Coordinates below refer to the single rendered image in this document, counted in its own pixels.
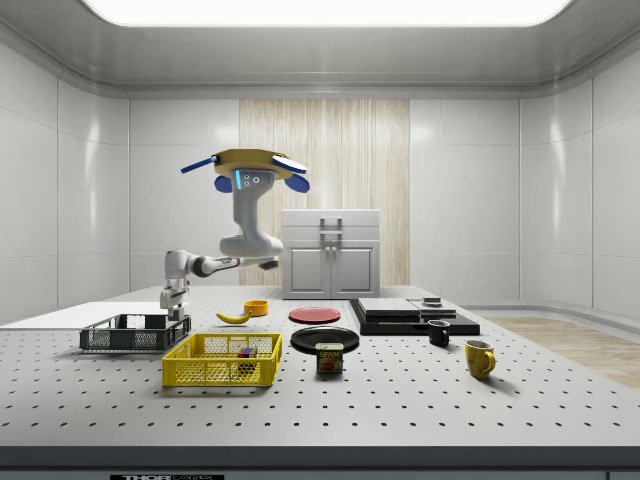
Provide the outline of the yellow basket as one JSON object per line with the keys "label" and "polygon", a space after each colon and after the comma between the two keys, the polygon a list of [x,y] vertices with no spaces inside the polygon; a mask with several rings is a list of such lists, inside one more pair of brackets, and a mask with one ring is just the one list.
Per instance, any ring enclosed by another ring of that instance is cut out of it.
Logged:
{"label": "yellow basket", "polygon": [[[196,333],[162,358],[165,386],[271,386],[282,357],[280,333]],[[256,371],[239,375],[238,352],[256,348]]]}

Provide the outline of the yellow mug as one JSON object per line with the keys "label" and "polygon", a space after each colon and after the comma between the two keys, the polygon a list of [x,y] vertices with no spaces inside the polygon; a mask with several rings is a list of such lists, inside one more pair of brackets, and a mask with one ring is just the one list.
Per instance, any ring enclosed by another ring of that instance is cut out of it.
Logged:
{"label": "yellow mug", "polygon": [[467,340],[464,345],[470,374],[478,379],[486,379],[496,366],[494,346],[481,340]]}

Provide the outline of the flat-sided can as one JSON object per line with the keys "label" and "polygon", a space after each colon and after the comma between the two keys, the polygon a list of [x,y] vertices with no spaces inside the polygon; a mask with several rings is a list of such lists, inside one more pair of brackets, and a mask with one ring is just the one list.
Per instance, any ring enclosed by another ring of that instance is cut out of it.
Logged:
{"label": "flat-sided can", "polygon": [[341,373],[344,369],[342,343],[317,343],[315,345],[317,372]]}

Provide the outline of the red plate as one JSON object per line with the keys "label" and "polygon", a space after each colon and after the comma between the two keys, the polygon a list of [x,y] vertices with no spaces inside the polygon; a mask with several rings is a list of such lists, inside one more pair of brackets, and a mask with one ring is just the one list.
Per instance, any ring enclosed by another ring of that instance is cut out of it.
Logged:
{"label": "red plate", "polygon": [[288,318],[303,324],[326,324],[338,321],[341,313],[328,307],[302,307],[290,311]]}

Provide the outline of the white cabinet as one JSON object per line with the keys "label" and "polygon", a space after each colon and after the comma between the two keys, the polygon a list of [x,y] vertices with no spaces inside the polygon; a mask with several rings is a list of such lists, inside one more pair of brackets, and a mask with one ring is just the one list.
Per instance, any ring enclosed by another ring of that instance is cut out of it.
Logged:
{"label": "white cabinet", "polygon": [[379,214],[378,209],[283,210],[283,297],[377,297]]}

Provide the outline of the black stove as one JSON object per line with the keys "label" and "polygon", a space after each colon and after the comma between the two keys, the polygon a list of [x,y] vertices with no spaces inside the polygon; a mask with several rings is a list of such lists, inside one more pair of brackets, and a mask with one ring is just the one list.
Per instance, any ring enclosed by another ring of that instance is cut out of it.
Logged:
{"label": "black stove", "polygon": [[430,320],[450,323],[451,335],[479,335],[480,326],[440,297],[360,298],[350,301],[361,335],[427,335]]}

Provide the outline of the dark grey basket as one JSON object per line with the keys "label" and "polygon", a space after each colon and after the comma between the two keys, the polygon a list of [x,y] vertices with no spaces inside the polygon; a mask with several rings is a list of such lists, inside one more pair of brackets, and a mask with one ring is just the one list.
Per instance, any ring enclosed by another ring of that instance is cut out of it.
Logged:
{"label": "dark grey basket", "polygon": [[191,317],[163,314],[119,314],[80,331],[80,348],[90,351],[164,351],[191,330]]}

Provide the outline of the black plate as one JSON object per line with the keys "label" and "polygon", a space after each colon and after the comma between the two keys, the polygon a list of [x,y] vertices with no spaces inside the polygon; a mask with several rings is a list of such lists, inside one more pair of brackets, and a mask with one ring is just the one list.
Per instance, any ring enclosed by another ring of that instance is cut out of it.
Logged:
{"label": "black plate", "polygon": [[291,345],[298,351],[314,354],[317,343],[341,343],[344,352],[355,350],[359,336],[352,330],[330,326],[315,326],[295,331],[291,335]]}

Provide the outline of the black mug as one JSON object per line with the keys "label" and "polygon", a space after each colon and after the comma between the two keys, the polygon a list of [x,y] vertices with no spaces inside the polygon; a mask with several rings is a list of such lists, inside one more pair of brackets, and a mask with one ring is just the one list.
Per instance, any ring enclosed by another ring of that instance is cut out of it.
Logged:
{"label": "black mug", "polygon": [[447,347],[450,341],[450,323],[445,320],[429,320],[427,325],[430,343],[438,347]]}

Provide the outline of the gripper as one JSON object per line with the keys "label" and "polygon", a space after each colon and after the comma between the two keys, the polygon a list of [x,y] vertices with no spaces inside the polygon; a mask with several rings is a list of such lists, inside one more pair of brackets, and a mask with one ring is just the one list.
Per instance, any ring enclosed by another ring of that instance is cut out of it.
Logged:
{"label": "gripper", "polygon": [[183,309],[183,303],[188,299],[189,281],[188,280],[167,280],[166,286],[160,294],[160,307],[168,311],[170,321],[170,312],[172,309]]}

